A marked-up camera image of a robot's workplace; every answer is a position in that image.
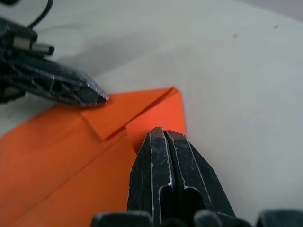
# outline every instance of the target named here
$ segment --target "table surface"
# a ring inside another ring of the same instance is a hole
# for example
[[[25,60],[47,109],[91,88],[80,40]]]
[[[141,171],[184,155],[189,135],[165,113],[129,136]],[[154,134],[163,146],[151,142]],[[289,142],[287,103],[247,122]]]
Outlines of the table surface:
[[[45,4],[0,15],[26,25]],[[303,208],[300,21],[238,0],[55,0],[36,31],[108,93],[178,87],[188,138],[239,217]],[[0,135],[51,105],[1,105]]]

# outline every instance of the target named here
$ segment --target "orange paper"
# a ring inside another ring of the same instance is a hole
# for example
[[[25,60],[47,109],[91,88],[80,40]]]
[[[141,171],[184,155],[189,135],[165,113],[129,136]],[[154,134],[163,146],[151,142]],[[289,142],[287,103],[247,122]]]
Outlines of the orange paper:
[[[126,209],[129,173],[156,126],[185,134],[179,91],[112,94],[101,108],[54,106],[0,139],[0,226],[83,227]]]

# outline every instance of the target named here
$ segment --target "white surface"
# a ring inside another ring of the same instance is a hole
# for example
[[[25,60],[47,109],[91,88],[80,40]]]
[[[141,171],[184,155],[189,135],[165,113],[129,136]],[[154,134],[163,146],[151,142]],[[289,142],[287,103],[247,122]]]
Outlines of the white surface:
[[[44,5],[0,15],[29,24]],[[177,86],[188,138],[239,217],[303,208],[300,22],[234,0],[55,0],[36,30],[109,93]],[[50,105],[0,106],[0,134]]]

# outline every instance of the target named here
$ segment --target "white table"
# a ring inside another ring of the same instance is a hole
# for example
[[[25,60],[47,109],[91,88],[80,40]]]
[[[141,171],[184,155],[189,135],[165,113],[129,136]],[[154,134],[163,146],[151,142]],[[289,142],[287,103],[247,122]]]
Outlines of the white table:
[[[29,24],[46,1],[0,15]],[[303,25],[236,0],[55,0],[36,27],[53,59],[108,93],[175,85],[188,138],[235,213],[303,208]],[[0,106],[0,135],[52,103]]]

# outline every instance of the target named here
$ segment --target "cable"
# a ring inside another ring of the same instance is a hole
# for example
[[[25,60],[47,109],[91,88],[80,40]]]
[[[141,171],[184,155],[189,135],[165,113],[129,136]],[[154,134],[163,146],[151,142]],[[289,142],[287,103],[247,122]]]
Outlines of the cable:
[[[40,14],[40,16],[38,16],[38,18],[36,20],[34,20],[27,27],[33,29],[34,26],[36,26],[48,14],[48,12],[51,9],[52,5],[53,5],[53,0],[48,0],[47,5],[46,5],[45,9],[43,10],[43,12]]]

